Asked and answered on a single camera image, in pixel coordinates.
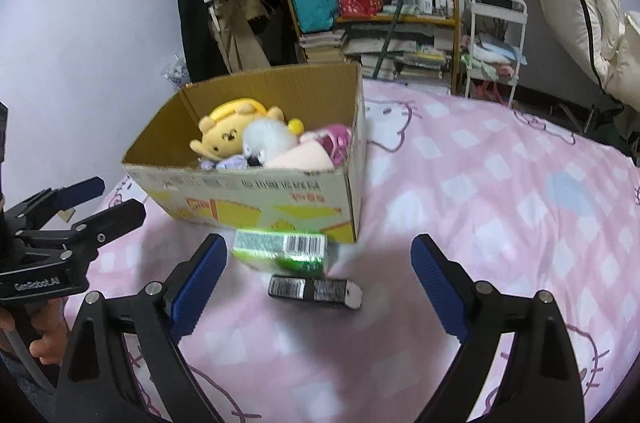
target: barcode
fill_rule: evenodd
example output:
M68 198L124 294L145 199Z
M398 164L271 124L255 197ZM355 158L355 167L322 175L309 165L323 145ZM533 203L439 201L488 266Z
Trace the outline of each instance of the barcode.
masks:
M303 278L273 276L269 282L269 295L274 297L302 300L304 292L305 280Z
M344 302L345 280L323 279L314 281L314 300L322 302Z
M286 235L282 251L289 255L324 256L324 235Z

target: purple plush toy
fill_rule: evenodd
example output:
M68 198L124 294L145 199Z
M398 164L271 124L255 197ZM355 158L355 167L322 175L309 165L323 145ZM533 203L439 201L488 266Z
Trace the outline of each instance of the purple plush toy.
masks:
M347 157L347 150L351 141L351 129L343 124L332 124L323 129L305 132L300 136L300 143L316 140L331 158L335 166L339 167Z

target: white pillow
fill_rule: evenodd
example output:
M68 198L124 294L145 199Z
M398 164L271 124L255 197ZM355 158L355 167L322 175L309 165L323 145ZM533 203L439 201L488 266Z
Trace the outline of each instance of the white pillow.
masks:
M640 111L640 13L625 15L625 35L607 91Z

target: stuffed animal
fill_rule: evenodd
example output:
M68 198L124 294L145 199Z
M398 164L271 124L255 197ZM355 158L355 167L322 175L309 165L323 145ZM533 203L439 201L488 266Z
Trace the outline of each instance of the stuffed animal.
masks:
M211 161L241 154L242 133L257 118L269 118L282 123L284 115L280 108L267 111L260 102L251 98L232 100L200 120L198 128L202 140L191 140L189 146L195 153Z
M302 134L300 120L291 120L286 126L273 118L254 120L242 133L242 154L251 167L265 165L298 144Z
M305 132L300 136L300 143L316 140L334 162L339 167L347 158L347 151L351 141L351 129L343 124L331 124L323 129Z
M270 159L264 167L318 171L331 170L334 168L334 162L319 142L309 140Z

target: white plush toy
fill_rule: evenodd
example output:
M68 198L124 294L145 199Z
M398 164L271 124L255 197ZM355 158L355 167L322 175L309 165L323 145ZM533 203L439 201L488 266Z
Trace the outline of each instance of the white plush toy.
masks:
M302 133L300 125L293 121L286 126L273 118L252 121L242 133L242 153L251 167L264 165L298 144L295 132Z

